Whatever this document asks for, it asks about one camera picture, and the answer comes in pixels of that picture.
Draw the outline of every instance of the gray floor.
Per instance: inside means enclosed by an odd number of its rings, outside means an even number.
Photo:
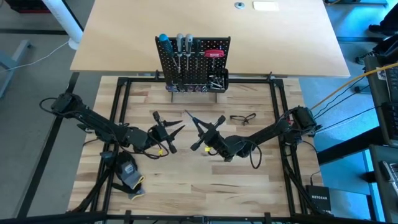
[[[93,1],[69,0],[67,2],[70,3],[70,7],[80,22],[85,25]],[[366,32],[367,26],[370,23],[379,22],[389,7],[330,6],[327,7],[327,11],[337,36],[362,37],[369,35]],[[20,15],[11,11],[7,4],[0,8],[0,28],[5,27],[61,29],[51,15]],[[28,51],[23,63],[33,62],[67,41],[67,37],[57,35],[0,34],[0,49],[11,54],[22,39],[29,39],[34,46]],[[362,66],[355,65],[352,62],[353,58],[369,51],[373,46],[374,43],[340,44],[353,77],[362,73]],[[0,182],[0,198],[2,199],[0,200],[2,208],[0,218],[10,218],[15,215],[53,119],[52,115],[39,109],[38,102],[42,98],[57,96],[66,88],[71,75],[69,66],[74,53],[70,48],[63,47],[48,59],[19,69],[6,96],[0,99],[0,131],[2,133],[0,141],[3,142],[2,156],[0,156],[0,176],[3,180]],[[82,96],[84,102],[90,106],[95,100],[101,75],[109,75],[109,73],[82,73],[76,86],[75,93]],[[345,81],[334,78],[301,79],[305,104],[314,105]],[[366,110],[372,107],[372,104],[369,95],[356,95],[330,110],[318,122],[328,126]],[[62,124],[29,215],[65,211],[77,170],[81,145],[85,138],[84,133],[75,125],[75,121],[65,121]],[[318,134],[315,145],[321,151],[376,125],[375,113],[370,111],[346,125]],[[361,153],[322,166],[321,170],[325,185],[328,187],[362,194],[369,193],[368,184],[358,177],[366,170]],[[355,198],[349,196],[344,196],[344,200],[345,203],[351,205],[352,209],[341,213],[342,217],[368,218],[363,204],[358,205],[353,201]]]

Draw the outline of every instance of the tool holder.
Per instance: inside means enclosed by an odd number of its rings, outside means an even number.
[[[169,38],[174,52],[174,60],[178,65],[177,41],[176,38]],[[200,53],[197,57],[195,44],[192,45],[191,56],[185,55],[185,39],[182,39],[182,56],[180,57],[180,73],[174,61],[167,55],[159,38],[155,37],[157,51],[166,82],[166,89],[169,92],[210,92],[224,93],[228,89],[228,69],[226,61],[229,53],[231,37],[197,37],[193,43],[200,40]],[[224,57],[213,59],[205,57],[205,50],[223,50]]]

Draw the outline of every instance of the white pipe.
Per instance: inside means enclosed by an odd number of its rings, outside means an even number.
[[[69,47],[77,50],[77,48],[79,48],[80,40],[83,37],[83,31],[80,29],[62,0],[43,0],[43,3],[58,20],[63,29],[68,33],[70,37]]]

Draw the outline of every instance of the black pegboard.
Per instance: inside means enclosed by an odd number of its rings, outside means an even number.
[[[177,41],[175,38],[169,38],[174,51],[174,59],[178,65]],[[159,53],[160,63],[162,65],[163,74],[167,85],[182,83],[183,85],[206,85],[208,83],[208,75],[218,73],[224,70],[229,53],[230,37],[211,38],[211,37],[194,37],[193,43],[199,39],[201,41],[200,56],[196,57],[195,44],[192,44],[191,56],[189,59],[188,71],[187,57],[185,56],[185,38],[182,40],[183,54],[180,58],[181,71],[178,74],[178,68],[175,66],[171,57],[169,57],[159,42],[159,38],[155,38],[157,51]],[[205,50],[221,49],[224,50],[224,57],[215,59],[215,67],[213,69],[213,59],[204,57]]]

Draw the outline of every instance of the wooden table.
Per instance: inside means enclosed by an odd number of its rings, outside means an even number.
[[[230,73],[349,77],[322,0],[96,0],[71,65],[76,71],[161,71],[155,36],[231,37]]]
[[[93,109],[102,116],[109,117],[117,79],[101,79]],[[284,81],[289,108],[304,105],[298,80]],[[233,134],[248,136],[275,121],[269,85],[230,84],[226,93],[218,94],[217,104],[214,103],[214,97],[214,93],[174,94],[174,102],[171,103],[171,93],[165,91],[164,83],[132,84],[126,123],[147,130],[154,125],[152,112],[158,111],[168,121],[183,120],[182,124],[186,127],[174,141],[178,149],[176,154],[157,161],[134,155],[140,172],[146,177],[143,183],[146,194],[130,201],[125,193],[113,189],[110,214],[122,215],[125,210],[132,210],[133,215],[260,217],[264,216],[264,212],[271,212],[273,217],[290,216],[277,138],[260,145],[263,156],[258,170],[251,167],[249,158],[235,156],[231,162],[223,162],[220,156],[209,156],[204,146],[195,152],[190,150],[198,137],[184,110],[189,110],[205,122],[215,122],[223,114],[227,120],[218,129],[224,137]],[[119,120],[120,109],[121,103],[116,121]],[[228,119],[231,114],[248,115],[253,112],[257,113],[257,117],[247,126]],[[86,140],[94,138],[94,135],[89,134]],[[83,148],[68,209],[76,207],[94,186],[102,148],[103,143],[100,141],[89,143]],[[156,154],[157,150],[153,147],[149,152]],[[319,171],[316,153],[311,146],[303,143],[298,146],[297,154],[303,184],[309,184],[310,175]],[[255,164],[258,159],[259,153],[254,151]],[[313,180],[316,185],[322,184],[319,174],[314,175]],[[297,190],[292,186],[295,208],[300,212]],[[101,192],[99,205],[102,205],[103,195],[104,191]]]

